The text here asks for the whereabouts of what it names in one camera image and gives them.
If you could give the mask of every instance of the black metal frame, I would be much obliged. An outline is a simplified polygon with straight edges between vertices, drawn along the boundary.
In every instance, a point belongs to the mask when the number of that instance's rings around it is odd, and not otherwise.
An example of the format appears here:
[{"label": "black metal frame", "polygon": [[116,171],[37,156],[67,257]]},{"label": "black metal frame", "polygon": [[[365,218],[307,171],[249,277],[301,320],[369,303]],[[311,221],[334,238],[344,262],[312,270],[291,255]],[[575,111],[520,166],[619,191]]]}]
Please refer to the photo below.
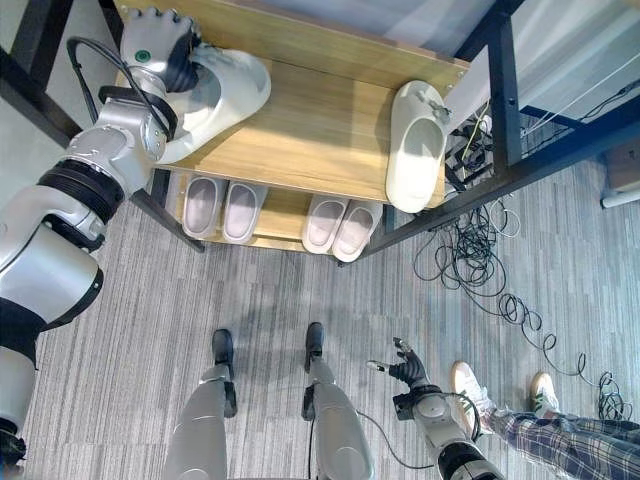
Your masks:
[{"label": "black metal frame", "polygon": [[[637,115],[640,98],[635,98],[588,124],[556,116],[555,123],[574,131],[521,159],[511,15],[523,1],[497,0],[455,55],[471,61],[488,46],[494,176],[469,188],[469,178],[461,181],[455,171],[445,167],[447,179],[461,193],[397,229],[394,209],[387,206],[384,233],[372,240],[360,259],[421,232],[455,221],[473,208],[640,134],[640,118]],[[30,0],[11,55],[0,52],[0,96],[62,146],[68,144],[80,127],[46,95],[45,88],[72,3],[73,0]],[[99,0],[99,3],[111,34],[119,44],[122,22],[113,1]],[[530,106],[524,107],[522,112],[533,116],[548,113]],[[136,192],[132,200],[174,235],[202,251],[202,242],[187,237],[178,222],[163,208],[167,179],[166,173],[158,172],[154,177],[151,195],[143,191]]]},{"label": "black metal frame", "polygon": [[[640,135],[640,97],[636,97],[588,124],[556,117],[556,123],[574,131],[522,160],[511,30],[511,15],[521,3],[521,0],[498,0],[456,53],[458,58],[472,60],[488,46],[494,176],[468,188],[468,182],[460,181],[445,166],[447,179],[461,193],[397,229],[391,230],[385,222],[385,233],[374,237],[359,259],[419,233],[438,229],[474,208]],[[532,107],[523,110],[544,115],[544,111]]]},{"label": "black metal frame", "polygon": [[[11,54],[0,49],[0,97],[62,147],[82,129],[46,94],[46,88],[72,6],[73,0],[30,0]],[[100,7],[119,45],[123,25],[113,0],[100,0]],[[164,209],[167,185],[168,176],[159,173],[154,176],[151,195],[139,190],[131,201],[174,236],[203,252],[204,244],[186,235]]]}]

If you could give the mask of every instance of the white slipper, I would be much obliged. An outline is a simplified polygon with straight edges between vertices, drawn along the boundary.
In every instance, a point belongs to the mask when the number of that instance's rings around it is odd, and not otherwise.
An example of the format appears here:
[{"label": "white slipper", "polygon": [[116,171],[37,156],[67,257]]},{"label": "white slipper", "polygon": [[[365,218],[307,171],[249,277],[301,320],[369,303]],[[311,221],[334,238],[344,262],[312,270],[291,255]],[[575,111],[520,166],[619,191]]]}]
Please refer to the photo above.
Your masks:
[{"label": "white slipper", "polygon": [[369,243],[381,217],[381,203],[352,200],[331,247],[333,255],[343,262],[353,262]]},{"label": "white slipper", "polygon": [[197,64],[198,83],[187,92],[167,95],[179,124],[159,164],[182,160],[260,110],[271,94],[269,72],[246,52],[201,43],[191,61]]},{"label": "white slipper", "polygon": [[327,253],[336,238],[349,200],[314,195],[302,232],[302,244],[311,253]]},{"label": "white slipper", "polygon": [[242,244],[251,240],[268,191],[269,188],[262,185],[231,182],[222,227],[227,242]]},{"label": "white slipper", "polygon": [[182,213],[182,229],[194,238],[214,234],[228,180],[193,176],[187,185]]},{"label": "white slipper", "polygon": [[438,91],[426,82],[405,84],[393,100],[387,197],[407,213],[424,209],[436,187],[449,121]]}]

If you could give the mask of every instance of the sneaker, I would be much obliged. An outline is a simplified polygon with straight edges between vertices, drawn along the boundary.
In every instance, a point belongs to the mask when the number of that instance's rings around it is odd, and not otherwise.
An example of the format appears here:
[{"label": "sneaker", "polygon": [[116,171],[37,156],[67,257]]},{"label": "sneaker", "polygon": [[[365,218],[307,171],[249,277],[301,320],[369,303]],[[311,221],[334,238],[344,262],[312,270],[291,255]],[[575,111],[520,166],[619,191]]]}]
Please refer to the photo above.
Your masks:
[{"label": "sneaker", "polygon": [[[487,395],[487,388],[480,386],[476,376],[473,374],[473,370],[467,363],[458,361],[453,364],[451,368],[451,384],[454,392],[468,397],[475,404],[480,415],[480,433],[493,433],[487,426],[487,420],[491,413],[496,410],[496,404]],[[473,431],[475,424],[473,406],[466,400],[459,398],[458,407],[468,431]]]},{"label": "sneaker", "polygon": [[531,408],[538,418],[554,418],[560,413],[560,403],[548,373],[538,372],[531,381]]}]

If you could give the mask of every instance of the wooden shelf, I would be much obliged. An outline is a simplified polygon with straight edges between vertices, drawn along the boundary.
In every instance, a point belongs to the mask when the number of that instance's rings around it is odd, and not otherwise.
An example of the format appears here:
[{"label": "wooden shelf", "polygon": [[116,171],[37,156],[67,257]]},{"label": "wooden shelf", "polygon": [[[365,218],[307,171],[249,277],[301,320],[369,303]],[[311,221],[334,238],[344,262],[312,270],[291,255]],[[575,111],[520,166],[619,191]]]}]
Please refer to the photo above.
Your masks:
[{"label": "wooden shelf", "polygon": [[[188,180],[189,174],[180,175],[175,211],[175,216],[180,222],[182,222]],[[246,245],[306,252],[301,239],[311,197],[311,194],[293,190],[270,189],[260,211],[253,238]],[[223,218],[224,209],[218,217],[216,233],[205,238],[204,241],[228,243],[222,236]]]},{"label": "wooden shelf", "polygon": [[[319,24],[257,1],[156,0],[194,17],[203,38],[261,57],[267,104],[247,121],[167,168],[279,189],[387,202],[391,104],[423,79],[441,94],[468,68],[420,48]],[[148,0],[128,0],[146,8]],[[444,169],[429,207],[444,199]]]}]

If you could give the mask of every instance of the cable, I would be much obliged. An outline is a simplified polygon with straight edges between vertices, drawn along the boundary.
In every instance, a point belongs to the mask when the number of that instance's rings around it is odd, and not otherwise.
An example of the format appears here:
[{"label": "cable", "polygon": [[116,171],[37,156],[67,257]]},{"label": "cable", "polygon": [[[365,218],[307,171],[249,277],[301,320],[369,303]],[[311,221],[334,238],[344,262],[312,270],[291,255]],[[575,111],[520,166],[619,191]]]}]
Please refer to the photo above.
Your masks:
[{"label": "cable", "polygon": [[387,444],[387,448],[389,449],[389,452],[391,452],[391,456],[393,456],[393,458],[396,460],[396,462],[398,462],[400,465],[402,465],[403,467],[408,468],[410,470],[425,470],[427,468],[433,468],[433,466],[434,466],[433,464],[415,466],[415,465],[409,465],[405,461],[401,460],[400,457],[398,456],[398,454],[393,450],[393,447],[391,446],[391,442],[389,442],[389,437],[387,437],[387,434],[382,429],[382,426],[380,426],[380,424],[378,422],[376,422],[373,418],[371,418],[366,413],[361,412],[360,410],[356,410],[356,413],[358,415],[360,415],[361,417],[364,417],[367,420],[369,420],[371,423],[373,423],[378,428],[378,430],[382,434],[382,438],[384,438],[384,441]]},{"label": "cable", "polygon": [[[461,398],[464,401],[468,402],[469,405],[471,405],[473,407],[474,422],[473,422],[473,427],[472,427],[472,432],[471,432],[471,440],[473,442],[475,442],[480,437],[480,434],[481,434],[480,413],[478,412],[478,409],[477,409],[475,403],[473,403],[469,397],[467,397],[466,395],[463,395],[461,393],[447,392],[447,393],[443,393],[442,395],[444,395],[445,397]],[[410,470],[425,470],[427,468],[433,468],[435,466],[434,464],[417,465],[417,466],[416,465],[409,465],[407,462],[402,460],[400,458],[400,456],[395,452],[395,450],[391,446],[391,442],[389,441],[389,437],[387,436],[387,433],[384,431],[382,426],[374,418],[370,417],[369,415],[367,415],[364,412],[361,412],[360,410],[356,410],[356,413],[358,415],[360,415],[361,417],[366,418],[367,420],[369,420],[371,423],[373,423],[376,426],[376,428],[382,434],[382,438],[384,438],[384,441],[385,441],[385,443],[387,445],[387,448],[389,449],[389,452],[391,452],[391,456],[393,456],[395,461],[398,462],[400,465],[402,465],[403,467],[408,468]]]},{"label": "cable", "polygon": [[602,85],[604,82],[606,82],[607,80],[609,80],[611,77],[613,77],[616,73],[618,73],[620,70],[624,69],[627,65],[629,65],[630,63],[632,63],[635,59],[640,57],[640,52],[636,53],[633,57],[631,57],[629,60],[627,60],[625,63],[623,63],[621,66],[619,66],[618,68],[616,68],[613,72],[611,72],[609,75],[607,75],[606,77],[604,77],[602,80],[600,80],[598,83],[596,83],[595,85],[593,85],[591,88],[589,88],[586,92],[582,93],[581,95],[578,95],[576,98],[574,98],[571,102],[569,102],[567,105],[565,105],[564,107],[562,107],[560,110],[558,110],[557,112],[555,112],[553,115],[551,115],[549,118],[545,118],[546,117],[546,113],[542,116],[542,118],[540,118],[536,123],[533,124],[533,126],[529,129],[529,130],[525,130],[522,133],[522,137],[526,137],[527,135],[535,132],[538,128],[546,125],[547,123],[549,123],[551,120],[553,120],[554,118],[556,118],[558,115],[560,115],[562,112],[564,112],[565,110],[567,110],[569,107],[571,107],[572,105],[574,105],[578,100],[582,99],[583,97],[585,97],[586,95],[588,95],[589,93],[591,93],[593,90],[595,90],[596,88],[598,88],[600,85]]},{"label": "cable", "polygon": [[[610,103],[613,103],[613,102],[616,102],[616,101],[620,100],[621,98],[623,98],[628,93],[630,93],[631,91],[635,90],[638,87],[640,87],[640,78],[634,80],[631,83],[628,83],[627,85],[622,87],[620,90],[618,90],[616,93],[614,93],[610,97],[605,98],[602,102],[600,102],[598,105],[593,107],[591,110],[589,110],[587,113],[585,113],[582,117],[578,118],[576,121],[577,122],[582,122],[582,121],[584,121],[584,120],[586,120],[588,118],[595,117],[596,115],[598,115],[602,111],[602,109],[604,107],[606,107]],[[544,140],[542,140],[541,142],[539,142],[538,144],[536,144],[532,148],[530,148],[527,151],[525,151],[522,155],[523,156],[529,155],[529,153],[531,153],[532,151],[537,150],[538,148],[540,148],[543,145],[549,143],[550,141],[554,140],[555,138],[559,137],[560,135],[562,135],[563,133],[565,133],[565,132],[567,132],[569,130],[571,130],[570,127],[561,128],[560,130],[554,132],[553,135],[545,138]]]},{"label": "cable", "polygon": [[463,164],[464,164],[464,158],[467,156],[467,151],[469,150],[469,147],[471,146],[471,142],[473,142],[473,138],[476,136],[476,132],[478,131],[478,126],[482,122],[482,118],[484,117],[484,114],[487,111],[487,108],[489,108],[489,102],[487,102],[485,104],[484,108],[482,109],[482,112],[480,112],[480,115],[478,115],[477,120],[476,120],[476,124],[473,127],[473,133],[469,137],[469,141],[467,142],[467,146],[464,147],[464,151],[462,152],[462,157],[460,158],[460,162],[463,163]]},{"label": "cable", "polygon": [[[496,205],[500,205],[502,207],[502,213],[504,214],[504,224],[502,225],[502,227],[498,227],[495,224],[495,222],[493,221],[493,208]],[[517,225],[517,227],[515,229],[515,232],[513,232],[513,233],[505,233],[505,229],[506,229],[507,223],[509,222],[509,218],[508,218],[509,214],[511,214],[516,220],[518,220],[518,225]],[[504,203],[502,202],[502,200],[495,200],[491,204],[491,206],[489,207],[489,221],[491,222],[491,226],[494,228],[496,233],[498,235],[502,235],[503,237],[515,238],[520,233],[520,227],[521,227],[520,216],[515,211],[513,211],[513,210],[511,210],[509,208],[505,208]]]},{"label": "cable", "polygon": [[307,457],[307,478],[311,480],[311,446],[313,444],[313,427],[316,424],[315,417],[311,420],[311,430],[309,430],[309,456]]},{"label": "cable", "polygon": [[[554,333],[546,334],[541,343],[536,343],[532,334],[542,331],[542,316],[524,303],[513,293],[504,293],[507,284],[507,273],[500,258],[493,252],[498,232],[507,228],[509,216],[505,215],[501,228],[496,228],[490,218],[490,211],[486,206],[473,209],[461,216],[450,226],[433,232],[429,240],[418,249],[413,260],[414,274],[423,281],[431,282],[437,279],[449,290],[462,289],[469,299],[483,312],[502,318],[510,325],[520,327],[526,341],[536,350],[542,352],[551,368],[559,374],[579,377],[587,384],[598,388],[598,416],[601,419],[628,420],[633,412],[632,404],[625,402],[620,389],[609,371],[605,371],[598,382],[589,380],[584,371],[587,355],[578,355],[576,368],[573,371],[560,368],[551,359],[550,352],[557,345]],[[436,237],[440,237],[440,245],[434,253],[434,263],[437,273],[433,276],[425,275],[418,270],[418,260]],[[486,284],[494,277],[497,286],[489,293]],[[497,311],[492,311],[479,302],[480,298],[495,298]]]},{"label": "cable", "polygon": [[171,139],[171,133],[169,127],[165,124],[165,122],[160,118],[156,110],[149,102],[144,91],[140,88],[140,86],[136,83],[131,74],[131,70],[129,66],[120,58],[120,56],[112,51],[106,45],[97,42],[95,40],[91,40],[90,38],[82,38],[82,37],[71,37],[67,40],[67,53],[69,55],[69,60],[71,60],[71,66],[73,67],[73,71],[76,73],[78,77],[78,81],[80,82],[80,88],[82,89],[82,95],[84,97],[85,103],[87,105],[87,109],[89,110],[89,116],[91,117],[91,121],[95,123],[98,120],[98,110],[96,108],[96,104],[91,96],[91,92],[89,91],[89,87],[87,86],[87,82],[82,75],[82,65],[78,62],[78,58],[76,55],[76,50],[78,49],[78,45],[85,45],[89,47],[94,52],[102,55],[103,58],[107,59],[112,65],[114,65],[122,74],[125,76],[131,88],[138,94],[140,97],[140,101],[147,107],[149,113],[153,119],[158,123],[160,129],[167,137],[167,140]]}]

